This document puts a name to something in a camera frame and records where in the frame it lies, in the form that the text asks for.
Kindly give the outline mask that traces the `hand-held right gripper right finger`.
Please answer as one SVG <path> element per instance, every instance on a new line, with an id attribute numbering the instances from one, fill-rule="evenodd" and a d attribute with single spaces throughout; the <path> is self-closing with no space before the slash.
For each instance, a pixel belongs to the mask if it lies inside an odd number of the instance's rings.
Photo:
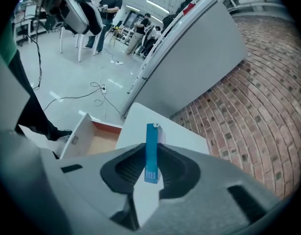
<path id="1" fill-rule="evenodd" d="M 259 235 L 280 213 L 279 199 L 232 163 L 160 145 L 164 187 L 139 235 Z"/>

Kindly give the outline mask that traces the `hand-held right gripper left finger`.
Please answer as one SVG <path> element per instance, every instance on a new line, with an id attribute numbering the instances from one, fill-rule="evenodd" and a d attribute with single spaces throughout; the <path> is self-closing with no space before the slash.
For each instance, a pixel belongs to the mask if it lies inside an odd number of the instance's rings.
<path id="1" fill-rule="evenodd" d="M 54 202 L 52 235 L 141 235 L 133 189 L 145 166 L 145 145 L 56 159 L 41 153 Z"/>

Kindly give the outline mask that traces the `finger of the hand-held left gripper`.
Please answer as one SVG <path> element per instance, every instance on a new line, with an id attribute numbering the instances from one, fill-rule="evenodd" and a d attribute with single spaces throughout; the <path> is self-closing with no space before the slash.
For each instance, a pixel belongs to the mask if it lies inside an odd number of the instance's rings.
<path id="1" fill-rule="evenodd" d="M 85 34 L 89 30 L 89 21 L 76 0 L 62 0 L 62 18 L 78 34 Z"/>
<path id="2" fill-rule="evenodd" d="M 87 33 L 88 31 L 93 35 L 101 33 L 103 23 L 99 11 L 90 2 L 79 1 L 78 5 L 78 33 Z"/>

